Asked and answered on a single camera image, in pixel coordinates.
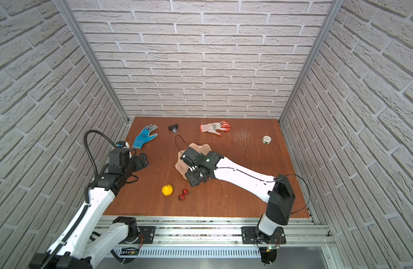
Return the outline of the red cherries pair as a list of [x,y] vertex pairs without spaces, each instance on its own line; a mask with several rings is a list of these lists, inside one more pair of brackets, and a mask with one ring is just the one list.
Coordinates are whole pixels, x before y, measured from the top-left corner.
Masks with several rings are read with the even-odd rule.
[[188,193],[189,193],[189,192],[188,192],[187,189],[183,189],[182,192],[181,192],[181,194],[178,196],[179,200],[180,200],[180,201],[185,200],[185,198],[186,198],[186,196],[188,195]]

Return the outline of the yellow lemon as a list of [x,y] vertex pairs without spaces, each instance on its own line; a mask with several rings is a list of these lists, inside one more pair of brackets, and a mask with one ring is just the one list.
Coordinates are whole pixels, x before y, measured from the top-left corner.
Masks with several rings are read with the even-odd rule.
[[174,188],[173,188],[172,185],[167,184],[167,185],[162,187],[161,192],[164,196],[170,196],[170,195],[173,194]]

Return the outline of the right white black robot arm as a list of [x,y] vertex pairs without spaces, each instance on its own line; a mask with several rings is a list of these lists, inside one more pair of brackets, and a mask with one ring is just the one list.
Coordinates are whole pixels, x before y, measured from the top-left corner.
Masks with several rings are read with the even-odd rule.
[[287,176],[260,174],[236,164],[214,151],[206,154],[200,147],[179,151],[177,170],[192,187],[217,179],[251,192],[267,204],[254,234],[257,241],[267,244],[274,240],[277,228],[288,224],[296,195]]

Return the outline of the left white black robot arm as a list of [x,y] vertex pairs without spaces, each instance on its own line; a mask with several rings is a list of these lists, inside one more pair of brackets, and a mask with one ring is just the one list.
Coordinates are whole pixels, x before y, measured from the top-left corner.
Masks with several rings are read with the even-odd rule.
[[148,166],[146,154],[131,156],[128,148],[114,148],[102,173],[86,188],[86,201],[68,227],[46,252],[34,255],[29,268],[94,269],[118,243],[139,239],[136,218],[118,216],[106,232],[89,241],[102,214],[120,190],[131,183],[134,172]]

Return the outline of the pink wavy fruit bowl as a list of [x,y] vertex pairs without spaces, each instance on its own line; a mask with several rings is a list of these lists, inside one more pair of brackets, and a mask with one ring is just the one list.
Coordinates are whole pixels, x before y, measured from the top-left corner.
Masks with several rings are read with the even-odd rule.
[[[204,145],[197,145],[196,143],[191,143],[188,148],[193,148],[195,151],[207,155],[208,152],[212,151],[209,144]],[[182,157],[183,153],[187,150],[182,150],[178,152],[178,160],[175,164],[175,168],[179,171],[179,173],[183,176],[184,179],[187,180],[185,173],[189,170],[189,166],[185,164],[180,158]]]

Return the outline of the blue grey work glove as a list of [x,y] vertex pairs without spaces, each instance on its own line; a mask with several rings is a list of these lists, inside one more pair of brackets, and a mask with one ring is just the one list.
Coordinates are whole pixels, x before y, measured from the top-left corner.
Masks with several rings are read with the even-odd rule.
[[132,148],[141,149],[144,144],[155,139],[158,136],[158,134],[157,133],[152,134],[152,132],[157,129],[158,129],[158,126],[155,124],[150,124],[149,126],[145,126],[145,128],[142,129],[140,134],[135,138]]

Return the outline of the white red work glove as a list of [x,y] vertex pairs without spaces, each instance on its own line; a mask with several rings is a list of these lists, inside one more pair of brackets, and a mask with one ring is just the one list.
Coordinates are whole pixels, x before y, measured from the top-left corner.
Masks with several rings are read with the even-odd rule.
[[208,124],[201,124],[200,125],[200,132],[205,133],[212,133],[217,136],[222,136],[223,132],[228,132],[231,129],[231,125],[227,121],[221,121],[221,122],[216,122],[216,123],[208,123]]

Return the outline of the black clear relay module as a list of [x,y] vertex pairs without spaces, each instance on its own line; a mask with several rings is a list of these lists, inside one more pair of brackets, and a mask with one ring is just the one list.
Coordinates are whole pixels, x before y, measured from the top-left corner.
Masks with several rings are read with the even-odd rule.
[[171,125],[171,126],[168,126],[168,129],[170,130],[170,131],[172,131],[174,134],[177,134],[177,129],[178,129],[178,124],[173,124],[173,125]]

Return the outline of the white tape roll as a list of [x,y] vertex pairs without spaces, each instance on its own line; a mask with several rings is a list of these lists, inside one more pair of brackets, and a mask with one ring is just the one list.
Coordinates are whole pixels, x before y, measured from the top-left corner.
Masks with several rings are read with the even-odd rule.
[[271,137],[270,136],[264,136],[262,138],[262,143],[266,144],[266,145],[269,145],[271,143]]

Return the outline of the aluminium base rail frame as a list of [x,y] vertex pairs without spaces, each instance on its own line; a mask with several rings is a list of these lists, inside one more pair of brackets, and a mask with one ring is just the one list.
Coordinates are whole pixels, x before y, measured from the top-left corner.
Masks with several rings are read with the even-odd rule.
[[272,235],[261,235],[255,218],[104,216],[73,223],[47,250],[51,264],[95,268],[106,257],[278,259],[286,247],[319,247],[335,268],[335,242],[325,225],[293,219]]

